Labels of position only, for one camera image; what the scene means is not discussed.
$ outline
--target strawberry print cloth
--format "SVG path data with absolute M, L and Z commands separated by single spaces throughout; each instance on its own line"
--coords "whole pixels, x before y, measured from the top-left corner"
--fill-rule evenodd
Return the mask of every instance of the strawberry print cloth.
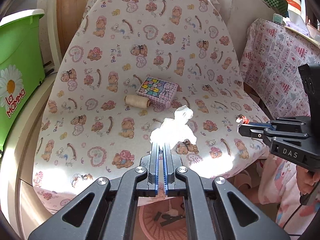
M 231 177 L 267 147 L 242 138 L 236 118 L 267 117 L 243 91 L 216 0 L 89 0 L 52 88 L 35 153 L 33 186 L 55 213 L 101 176 L 121 177 L 151 150 L 150 134 L 183 105 L 197 137 L 172 150 L 203 177 Z M 125 105 L 148 77 L 176 83 L 169 109 Z M 139 198 L 139 205 L 164 198 Z
M 240 62 L 243 81 L 265 103 L 273 118 L 309 115 L 298 67 L 319 64 L 320 50 L 302 36 L 263 19 L 248 29 Z

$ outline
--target spool of thread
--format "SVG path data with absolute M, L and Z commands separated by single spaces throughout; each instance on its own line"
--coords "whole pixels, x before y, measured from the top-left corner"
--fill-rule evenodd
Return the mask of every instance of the spool of thread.
M 150 99 L 138 95 L 127 95 L 124 97 L 126 105 L 147 109 L 150 106 Z

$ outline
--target green bucket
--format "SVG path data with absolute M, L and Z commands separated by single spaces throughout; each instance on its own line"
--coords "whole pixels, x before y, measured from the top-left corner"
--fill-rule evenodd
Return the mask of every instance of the green bucket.
M 0 22 L 0 150 L 19 111 L 44 79 L 39 46 L 42 9 L 26 10 Z

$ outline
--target crumpled white tissue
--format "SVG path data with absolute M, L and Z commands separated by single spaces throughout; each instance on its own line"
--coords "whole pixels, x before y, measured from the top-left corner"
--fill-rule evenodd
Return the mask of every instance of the crumpled white tissue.
M 184 142 L 186 139 L 192 144 L 196 144 L 197 138 L 186 123 L 193 117 L 193 111 L 187 106 L 179 107 L 174 112 L 174 119 L 165 118 L 160 128 L 152 131 L 150 142 L 164 145 L 169 143 L 170 149 L 178 142 Z

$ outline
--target bow illustration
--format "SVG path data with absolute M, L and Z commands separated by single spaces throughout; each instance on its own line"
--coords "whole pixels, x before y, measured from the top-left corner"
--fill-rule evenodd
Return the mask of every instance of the bow illustration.
M 170 84 L 170 83 L 164 84 L 164 88 L 163 88 L 162 92 L 159 94 L 159 98 L 164 101 L 168 101 L 170 90 L 173 88 L 174 88 L 174 84 Z

